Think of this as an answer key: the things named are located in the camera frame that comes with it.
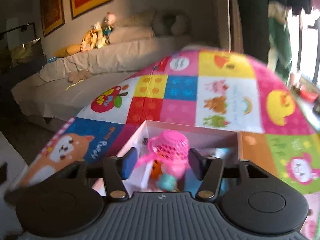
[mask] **cartoon dog print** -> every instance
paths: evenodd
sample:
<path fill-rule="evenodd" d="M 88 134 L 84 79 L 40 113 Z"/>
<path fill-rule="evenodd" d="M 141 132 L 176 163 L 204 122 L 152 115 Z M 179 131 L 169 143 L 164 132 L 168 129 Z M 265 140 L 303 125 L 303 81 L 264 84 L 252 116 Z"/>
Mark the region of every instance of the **cartoon dog print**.
<path fill-rule="evenodd" d="M 30 186 L 39 183 L 74 161 L 83 159 L 93 139 L 92 135 L 63 135 L 47 150 L 47 154 L 38 155 L 20 185 Z"/>
<path fill-rule="evenodd" d="M 320 169 L 311 168 L 311 156 L 308 153 L 304 153 L 302 157 L 293 157 L 286 164 L 286 169 L 289 177 L 302 185 L 309 185 L 320 176 Z"/>

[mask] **cartoon bear print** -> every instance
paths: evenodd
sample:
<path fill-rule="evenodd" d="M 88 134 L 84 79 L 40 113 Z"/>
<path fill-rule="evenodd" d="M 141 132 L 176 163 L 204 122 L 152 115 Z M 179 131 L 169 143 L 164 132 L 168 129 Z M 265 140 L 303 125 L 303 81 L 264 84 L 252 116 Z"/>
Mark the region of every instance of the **cartoon bear print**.
<path fill-rule="evenodd" d="M 204 107 L 214 110 L 216 113 L 225 114 L 227 112 L 226 98 L 224 96 L 216 97 L 213 99 L 207 99 L 204 101 Z"/>
<path fill-rule="evenodd" d="M 80 136 L 75 133 L 63 135 L 47 150 L 47 154 L 38 155 L 20 185 L 39 183 L 74 161 L 83 159 L 93 139 L 92 135 Z"/>
<path fill-rule="evenodd" d="M 304 153 L 302 157 L 293 157 L 286 164 L 286 169 L 289 177 L 302 185 L 309 185 L 320 176 L 320 169 L 311 168 L 311 156 L 308 153 Z"/>

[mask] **black gripper pad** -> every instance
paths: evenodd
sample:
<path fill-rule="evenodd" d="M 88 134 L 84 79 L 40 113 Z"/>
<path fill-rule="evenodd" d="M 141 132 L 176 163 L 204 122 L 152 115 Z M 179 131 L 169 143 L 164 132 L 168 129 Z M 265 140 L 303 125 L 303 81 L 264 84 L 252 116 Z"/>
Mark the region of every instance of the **black gripper pad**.
<path fill-rule="evenodd" d="M 21 240 L 306 240 L 293 232 L 285 236 L 257 236 L 228 224 L 211 203 L 194 200 L 190 193 L 136 192 L 122 203 L 112 203 L 101 218 L 81 233 L 61 238 L 34 236 Z"/>

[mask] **colorful play mat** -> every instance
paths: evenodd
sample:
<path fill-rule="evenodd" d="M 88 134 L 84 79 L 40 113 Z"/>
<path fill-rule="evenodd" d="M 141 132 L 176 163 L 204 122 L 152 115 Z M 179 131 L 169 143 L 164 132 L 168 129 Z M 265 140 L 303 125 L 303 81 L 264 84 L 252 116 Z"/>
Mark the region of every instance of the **colorful play mat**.
<path fill-rule="evenodd" d="M 243 131 L 244 154 L 305 195 L 310 212 L 302 233 L 318 238 L 318 135 L 264 63 L 215 49 L 183 50 L 113 88 L 106 84 L 52 137 L 22 183 L 40 182 L 75 160 L 116 155 L 145 120 Z"/>

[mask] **stuffed animal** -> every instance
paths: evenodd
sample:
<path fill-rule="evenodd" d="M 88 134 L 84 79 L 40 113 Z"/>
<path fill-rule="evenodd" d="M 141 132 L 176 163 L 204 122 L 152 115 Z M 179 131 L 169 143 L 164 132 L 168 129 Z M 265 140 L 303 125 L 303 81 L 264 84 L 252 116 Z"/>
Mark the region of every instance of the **stuffed animal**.
<path fill-rule="evenodd" d="M 93 49 L 96 43 L 97 43 L 97 34 L 92 30 L 88 31 L 82 39 L 81 51 L 84 52 L 84 51 Z"/>
<path fill-rule="evenodd" d="M 68 75 L 68 81 L 72 82 L 73 85 L 77 84 L 81 80 L 91 77 L 91 73 L 88 69 L 81 70 L 80 72 L 70 72 L 70 73 L 67 73 L 67 75 Z"/>
<path fill-rule="evenodd" d="M 107 16 L 103 19 L 103 34 L 107 37 L 112 31 L 116 22 L 116 16 L 108 12 Z"/>
<path fill-rule="evenodd" d="M 96 22 L 96 24 L 93 26 L 93 32 L 97 33 L 97 42 L 95 46 L 100 49 L 106 44 L 106 37 L 103 35 L 103 30 L 101 27 L 100 22 Z"/>

